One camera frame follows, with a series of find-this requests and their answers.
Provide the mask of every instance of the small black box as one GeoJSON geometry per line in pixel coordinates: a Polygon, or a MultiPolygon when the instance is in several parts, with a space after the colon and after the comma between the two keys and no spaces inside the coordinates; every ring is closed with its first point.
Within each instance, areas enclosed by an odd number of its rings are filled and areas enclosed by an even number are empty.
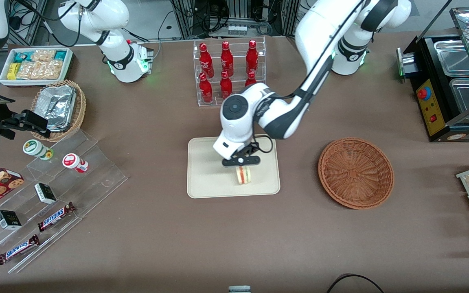
{"type": "Polygon", "coordinates": [[[7,230],[18,230],[21,228],[21,223],[13,211],[0,210],[0,225],[1,228],[7,230]]]}
{"type": "Polygon", "coordinates": [[[39,197],[39,200],[41,200],[41,202],[44,202],[46,204],[55,203],[56,198],[50,186],[44,183],[37,183],[34,188],[35,193],[37,193],[37,196],[39,197]]]}

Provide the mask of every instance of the wicker basket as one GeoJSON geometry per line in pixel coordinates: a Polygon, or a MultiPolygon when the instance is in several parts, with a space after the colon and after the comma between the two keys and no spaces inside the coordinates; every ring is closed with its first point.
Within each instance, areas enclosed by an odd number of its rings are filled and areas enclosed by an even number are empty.
{"type": "Polygon", "coordinates": [[[385,202],[394,185],[387,156],[359,138],[331,142],[318,161],[318,175],[334,200],[357,210],[375,208],[385,202]]]}
{"type": "MultiPolygon", "coordinates": [[[[84,120],[84,111],[86,110],[86,97],[84,96],[84,93],[82,92],[81,88],[75,82],[70,81],[70,80],[63,80],[63,81],[55,82],[55,83],[52,83],[51,85],[47,85],[46,87],[61,87],[62,85],[70,85],[77,91],[76,103],[73,108],[73,114],[72,114],[72,119],[71,119],[71,126],[65,132],[50,133],[49,138],[43,137],[35,132],[32,132],[33,137],[35,137],[36,139],[57,142],[57,141],[60,141],[63,137],[67,136],[70,132],[80,128],[80,126],[82,125],[82,121],[84,120]]],[[[39,97],[39,93],[35,95],[35,99],[32,102],[32,106],[30,107],[32,111],[34,110],[35,104],[37,103],[37,97],[39,97]]]]}

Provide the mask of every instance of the coca-cola bottle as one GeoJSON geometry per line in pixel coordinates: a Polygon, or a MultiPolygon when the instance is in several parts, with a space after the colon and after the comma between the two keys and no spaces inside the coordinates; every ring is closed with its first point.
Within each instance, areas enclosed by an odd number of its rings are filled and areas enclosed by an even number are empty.
{"type": "Polygon", "coordinates": [[[222,55],[220,56],[220,60],[222,61],[222,70],[227,71],[229,76],[233,76],[233,74],[235,74],[235,62],[233,60],[233,53],[231,49],[229,49],[228,41],[222,42],[222,55]]]}
{"type": "Polygon", "coordinates": [[[253,71],[247,74],[247,80],[245,81],[246,87],[248,85],[252,85],[253,83],[256,83],[256,79],[254,77],[255,77],[255,73],[253,71]]]}
{"type": "Polygon", "coordinates": [[[207,52],[207,45],[205,43],[201,43],[199,48],[200,67],[202,68],[202,72],[205,72],[208,78],[213,78],[213,76],[215,76],[215,70],[213,69],[213,59],[211,58],[211,54],[207,52]]]}
{"type": "Polygon", "coordinates": [[[199,74],[199,78],[199,87],[202,99],[206,104],[211,104],[213,102],[213,88],[211,87],[211,83],[207,80],[207,75],[203,72],[199,74]]]}
{"type": "Polygon", "coordinates": [[[256,41],[253,39],[249,41],[249,50],[245,56],[245,70],[247,74],[251,71],[258,71],[258,51],[256,50],[256,41]]]}
{"type": "Polygon", "coordinates": [[[229,79],[227,71],[222,71],[222,80],[220,80],[220,89],[222,90],[222,99],[225,100],[233,93],[233,83],[229,79]]]}

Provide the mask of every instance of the red emergency stop button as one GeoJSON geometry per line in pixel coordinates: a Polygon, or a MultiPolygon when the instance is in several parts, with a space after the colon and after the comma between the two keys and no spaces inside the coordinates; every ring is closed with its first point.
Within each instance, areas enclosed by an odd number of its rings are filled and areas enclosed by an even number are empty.
{"type": "Polygon", "coordinates": [[[427,94],[427,92],[426,92],[425,89],[420,89],[420,90],[417,92],[417,97],[422,100],[423,98],[426,98],[426,94],[427,94]]]}
{"type": "Polygon", "coordinates": [[[427,101],[432,96],[432,90],[429,87],[423,87],[417,91],[417,97],[423,101],[427,101]]]}

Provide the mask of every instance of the table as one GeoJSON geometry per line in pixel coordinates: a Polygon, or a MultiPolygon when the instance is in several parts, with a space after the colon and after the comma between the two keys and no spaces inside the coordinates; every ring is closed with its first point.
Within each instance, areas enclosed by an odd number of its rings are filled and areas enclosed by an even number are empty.
{"type": "MultiPolygon", "coordinates": [[[[192,42],[163,43],[153,74],[132,84],[110,74],[96,46],[73,48],[71,80],[88,101],[82,128],[131,178],[21,273],[0,269],[0,292],[199,293],[247,284],[255,293],[314,293],[343,273],[390,292],[469,292],[469,202],[454,176],[469,169],[469,143],[428,143],[412,89],[397,77],[395,49],[413,37],[378,34],[356,74],[329,76],[298,131],[277,143],[278,194],[218,199],[186,194],[188,141],[221,129],[218,109],[197,106],[192,42]],[[350,136],[376,144],[393,165],[392,195],[378,208],[345,208],[318,179],[323,148],[350,136]]],[[[267,45],[268,85],[288,94],[305,66],[288,39],[268,37],[267,45]]],[[[35,93],[0,89],[17,100],[15,111],[35,93]]],[[[0,166],[24,168],[30,137],[2,140],[0,166]]]]}

